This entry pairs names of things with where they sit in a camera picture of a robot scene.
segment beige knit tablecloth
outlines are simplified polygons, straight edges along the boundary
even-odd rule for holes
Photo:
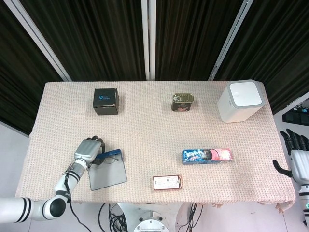
[[[265,106],[245,122],[220,120],[217,102],[226,82],[53,82],[44,94],[30,136],[16,195],[34,200],[55,195],[54,186],[73,160],[80,142],[94,135],[106,151],[121,149],[127,182],[91,191],[85,172],[72,198],[76,202],[224,204],[295,202],[291,179],[272,165],[287,168],[279,136],[260,83]],[[119,114],[98,116],[95,88],[117,88]],[[189,112],[171,110],[174,93],[192,93]],[[189,148],[230,148],[233,161],[182,165]],[[154,191],[152,178],[180,174],[181,190]]]

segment black box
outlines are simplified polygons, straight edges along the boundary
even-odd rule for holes
[[[117,115],[118,99],[116,88],[96,88],[93,97],[93,108],[98,115]]]

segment snack package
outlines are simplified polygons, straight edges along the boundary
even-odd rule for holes
[[[182,152],[183,164],[222,163],[232,160],[229,148],[187,149]]]

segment logo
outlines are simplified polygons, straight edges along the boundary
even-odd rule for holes
[[[109,100],[110,97],[109,96],[103,96],[103,95],[100,95],[98,98],[100,98],[100,100]]]

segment tin can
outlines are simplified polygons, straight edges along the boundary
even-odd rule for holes
[[[173,111],[189,111],[193,102],[191,93],[175,93],[173,95],[172,110]]]

